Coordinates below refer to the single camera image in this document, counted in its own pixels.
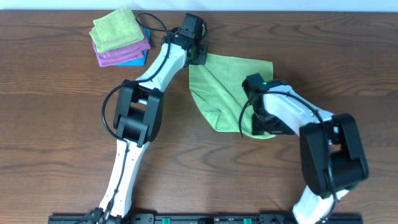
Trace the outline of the light green cloth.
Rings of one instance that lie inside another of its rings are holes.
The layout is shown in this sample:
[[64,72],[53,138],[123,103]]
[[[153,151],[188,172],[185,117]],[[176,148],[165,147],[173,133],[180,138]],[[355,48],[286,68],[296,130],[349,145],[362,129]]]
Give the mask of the light green cloth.
[[263,80],[273,79],[273,63],[239,57],[207,54],[206,64],[189,66],[189,89],[196,106],[217,132],[238,133],[255,139],[273,138],[273,134],[252,134],[252,106],[239,116],[248,98],[242,88],[247,76],[259,73]]

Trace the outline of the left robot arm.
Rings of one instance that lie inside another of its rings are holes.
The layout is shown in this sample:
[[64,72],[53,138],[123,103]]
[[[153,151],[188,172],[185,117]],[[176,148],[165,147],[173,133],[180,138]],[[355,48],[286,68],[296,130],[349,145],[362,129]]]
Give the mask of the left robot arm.
[[113,125],[105,128],[117,140],[116,158],[99,207],[82,223],[121,223],[127,216],[141,159],[162,123],[165,89],[182,68],[206,62],[204,19],[187,13],[180,27],[164,31],[159,55],[147,71],[110,91],[118,94],[118,100]]

